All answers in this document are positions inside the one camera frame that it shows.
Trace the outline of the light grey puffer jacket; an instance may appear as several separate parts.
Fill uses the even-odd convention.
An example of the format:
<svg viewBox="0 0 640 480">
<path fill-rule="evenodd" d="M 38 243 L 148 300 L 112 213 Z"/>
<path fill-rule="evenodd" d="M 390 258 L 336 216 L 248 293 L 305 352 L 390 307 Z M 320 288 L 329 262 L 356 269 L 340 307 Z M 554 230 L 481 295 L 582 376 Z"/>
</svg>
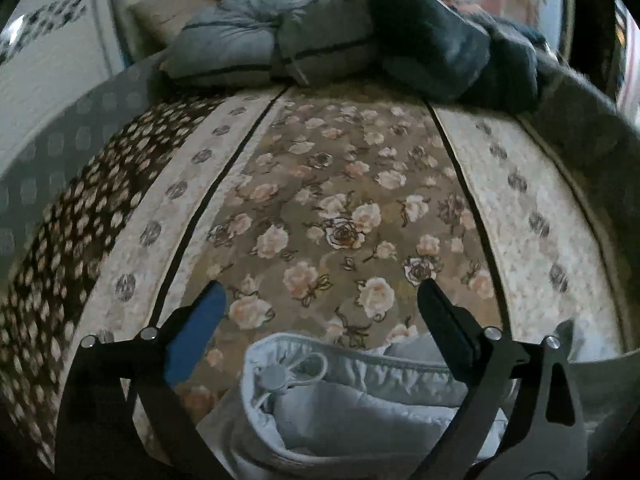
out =
<svg viewBox="0 0 640 480">
<path fill-rule="evenodd" d="M 632 438 L 639 356 L 571 363 L 589 477 Z M 292 334 L 245 356 L 238 384 L 198 424 L 225 479 L 415 479 L 468 388 L 431 334 L 354 351 Z"/>
</svg>

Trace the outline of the dark grey patterned blanket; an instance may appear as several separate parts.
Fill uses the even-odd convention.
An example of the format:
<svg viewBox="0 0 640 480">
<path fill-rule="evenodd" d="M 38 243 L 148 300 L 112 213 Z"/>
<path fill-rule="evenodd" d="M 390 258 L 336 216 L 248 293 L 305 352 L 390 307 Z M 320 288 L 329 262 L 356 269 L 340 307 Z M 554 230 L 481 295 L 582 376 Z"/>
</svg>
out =
<svg viewBox="0 0 640 480">
<path fill-rule="evenodd" d="M 537 53 L 538 98 L 523 118 L 575 182 L 604 236 L 629 322 L 639 322 L 639 130 L 584 76 Z"/>
</svg>

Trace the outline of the dark navy striped jacket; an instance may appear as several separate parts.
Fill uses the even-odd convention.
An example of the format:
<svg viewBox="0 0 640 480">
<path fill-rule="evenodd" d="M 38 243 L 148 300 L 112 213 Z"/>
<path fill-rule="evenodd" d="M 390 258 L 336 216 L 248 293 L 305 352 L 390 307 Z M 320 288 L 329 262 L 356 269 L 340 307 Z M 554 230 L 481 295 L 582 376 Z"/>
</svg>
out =
<svg viewBox="0 0 640 480">
<path fill-rule="evenodd" d="M 382 69 L 434 102 L 521 113 L 538 99 L 540 32 L 442 0 L 370 0 Z"/>
</svg>

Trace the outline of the white sliding wardrobe door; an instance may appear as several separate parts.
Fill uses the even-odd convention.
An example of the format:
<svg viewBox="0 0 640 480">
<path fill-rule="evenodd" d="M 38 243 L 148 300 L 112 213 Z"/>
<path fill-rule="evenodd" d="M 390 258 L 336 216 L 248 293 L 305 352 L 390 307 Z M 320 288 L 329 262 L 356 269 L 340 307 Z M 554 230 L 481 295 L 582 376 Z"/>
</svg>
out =
<svg viewBox="0 0 640 480">
<path fill-rule="evenodd" d="M 125 66 L 112 0 L 18 0 L 1 31 L 1 170 Z"/>
</svg>

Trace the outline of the cream pillow by wardrobe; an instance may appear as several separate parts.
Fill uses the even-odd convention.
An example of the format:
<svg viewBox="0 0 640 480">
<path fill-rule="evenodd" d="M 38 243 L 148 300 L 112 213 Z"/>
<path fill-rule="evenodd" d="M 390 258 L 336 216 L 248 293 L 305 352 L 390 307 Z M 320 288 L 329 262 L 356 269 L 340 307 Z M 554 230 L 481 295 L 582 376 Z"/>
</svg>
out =
<svg viewBox="0 0 640 480">
<path fill-rule="evenodd" d="M 166 47 L 195 13 L 215 3 L 216 0 L 141 0 L 129 10 L 142 30 Z"/>
</svg>

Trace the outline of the blue-grey folded puffer coat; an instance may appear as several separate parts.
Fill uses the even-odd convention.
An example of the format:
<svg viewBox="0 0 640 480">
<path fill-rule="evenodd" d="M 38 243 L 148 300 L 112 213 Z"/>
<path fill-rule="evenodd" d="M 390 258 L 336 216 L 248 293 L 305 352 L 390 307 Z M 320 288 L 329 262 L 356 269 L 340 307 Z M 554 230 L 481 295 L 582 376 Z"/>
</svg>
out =
<svg viewBox="0 0 640 480">
<path fill-rule="evenodd" d="M 222 0 L 194 14 L 163 71 L 187 86 L 320 86 L 372 58 L 370 0 Z"/>
</svg>

